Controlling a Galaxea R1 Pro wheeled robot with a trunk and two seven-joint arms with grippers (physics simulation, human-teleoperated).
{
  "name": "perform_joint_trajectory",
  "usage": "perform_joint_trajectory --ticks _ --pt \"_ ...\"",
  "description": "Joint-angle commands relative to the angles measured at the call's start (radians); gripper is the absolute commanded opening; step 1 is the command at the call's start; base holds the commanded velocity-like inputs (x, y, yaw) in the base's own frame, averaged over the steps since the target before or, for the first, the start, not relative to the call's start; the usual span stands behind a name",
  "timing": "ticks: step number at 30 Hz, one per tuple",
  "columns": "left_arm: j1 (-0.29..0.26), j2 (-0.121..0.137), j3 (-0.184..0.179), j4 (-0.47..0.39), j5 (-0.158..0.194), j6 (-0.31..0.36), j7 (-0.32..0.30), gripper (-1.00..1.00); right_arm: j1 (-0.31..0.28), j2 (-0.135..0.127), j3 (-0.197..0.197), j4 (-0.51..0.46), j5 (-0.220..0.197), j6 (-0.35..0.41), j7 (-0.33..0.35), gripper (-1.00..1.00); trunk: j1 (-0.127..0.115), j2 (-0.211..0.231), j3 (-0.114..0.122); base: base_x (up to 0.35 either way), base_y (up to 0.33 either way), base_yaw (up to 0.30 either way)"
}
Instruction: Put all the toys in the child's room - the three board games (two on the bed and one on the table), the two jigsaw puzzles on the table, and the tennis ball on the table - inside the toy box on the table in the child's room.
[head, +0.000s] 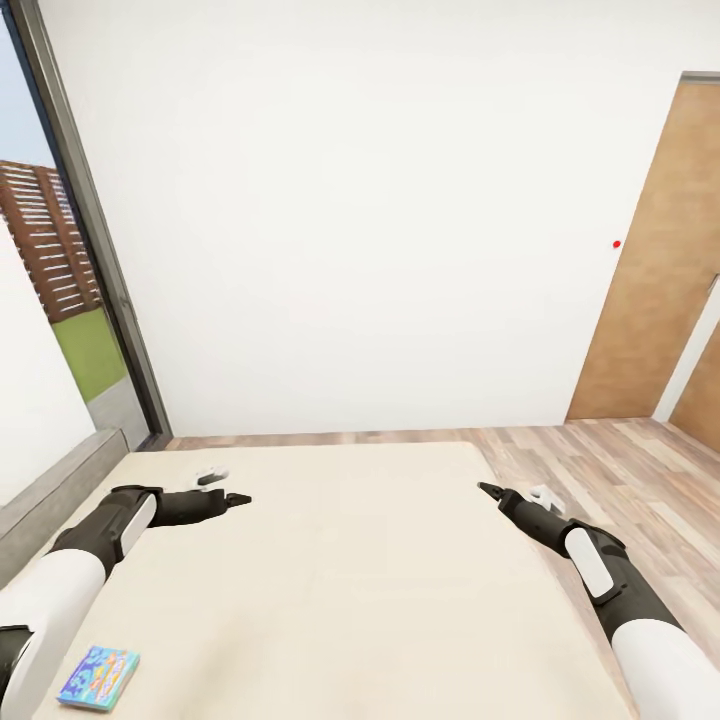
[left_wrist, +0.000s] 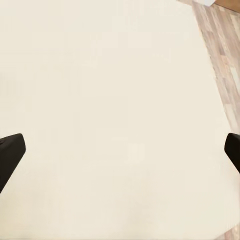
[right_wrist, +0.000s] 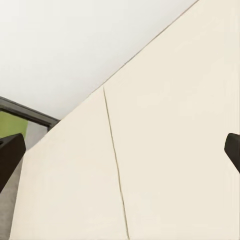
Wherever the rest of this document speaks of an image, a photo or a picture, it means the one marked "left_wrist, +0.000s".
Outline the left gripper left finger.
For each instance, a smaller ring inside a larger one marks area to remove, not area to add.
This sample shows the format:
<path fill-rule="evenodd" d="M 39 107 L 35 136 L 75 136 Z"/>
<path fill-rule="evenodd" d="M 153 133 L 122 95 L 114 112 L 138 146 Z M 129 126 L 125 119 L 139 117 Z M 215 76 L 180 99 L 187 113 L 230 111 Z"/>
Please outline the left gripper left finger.
<path fill-rule="evenodd" d="M 0 193 L 26 152 L 22 133 L 0 138 Z"/>

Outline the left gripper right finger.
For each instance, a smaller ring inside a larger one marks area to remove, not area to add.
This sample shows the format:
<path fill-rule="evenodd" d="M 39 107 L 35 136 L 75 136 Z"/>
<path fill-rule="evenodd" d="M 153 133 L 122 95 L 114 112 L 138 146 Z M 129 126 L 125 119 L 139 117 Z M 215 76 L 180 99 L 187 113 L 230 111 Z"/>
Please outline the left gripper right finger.
<path fill-rule="evenodd" d="M 240 172 L 240 135 L 230 132 L 226 138 L 224 150 Z"/>

